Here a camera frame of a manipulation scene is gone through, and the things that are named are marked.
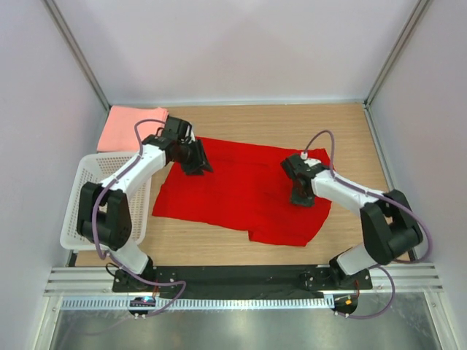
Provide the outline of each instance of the folded pink cloth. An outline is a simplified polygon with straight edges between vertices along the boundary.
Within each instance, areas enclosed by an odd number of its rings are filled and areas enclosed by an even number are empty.
[[[164,108],[140,109],[113,106],[105,123],[97,145],[98,152],[137,151],[138,140],[134,134],[134,125],[143,119],[166,121],[169,112]],[[141,139],[163,127],[159,122],[144,122],[138,126]]]

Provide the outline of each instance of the white plastic basket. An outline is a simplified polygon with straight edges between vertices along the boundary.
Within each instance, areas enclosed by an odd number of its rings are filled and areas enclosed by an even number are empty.
[[[76,231],[81,187],[88,181],[99,183],[123,166],[134,152],[106,152],[86,155],[81,159],[74,178],[72,193],[66,207],[65,220],[61,230],[60,244],[65,249],[94,250],[94,244]],[[146,234],[151,179],[141,186],[131,199],[131,237],[140,244]]]

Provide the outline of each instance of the wooden table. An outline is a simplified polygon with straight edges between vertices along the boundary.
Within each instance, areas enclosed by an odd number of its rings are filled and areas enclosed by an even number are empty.
[[[387,189],[360,104],[196,106],[169,112],[193,123],[198,136],[284,148],[303,148],[318,131],[331,129],[339,173],[365,186]],[[322,136],[314,147],[329,151],[329,138]],[[153,177],[150,212],[168,172],[169,167]],[[335,203],[321,231],[304,248],[250,242],[246,232],[152,216],[140,247],[155,265],[293,265],[327,263],[361,241],[359,218]],[[80,252],[76,265],[103,262],[95,252]]]

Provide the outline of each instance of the white wall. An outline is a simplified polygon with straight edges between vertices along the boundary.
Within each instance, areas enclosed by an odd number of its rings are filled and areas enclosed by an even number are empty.
[[[416,0],[57,0],[111,104],[363,100]]]
[[[432,261],[464,335],[466,33],[466,1],[433,1],[372,108],[396,185],[433,231]]]
[[[0,1],[0,344],[30,349],[80,158],[104,109],[44,6]]]

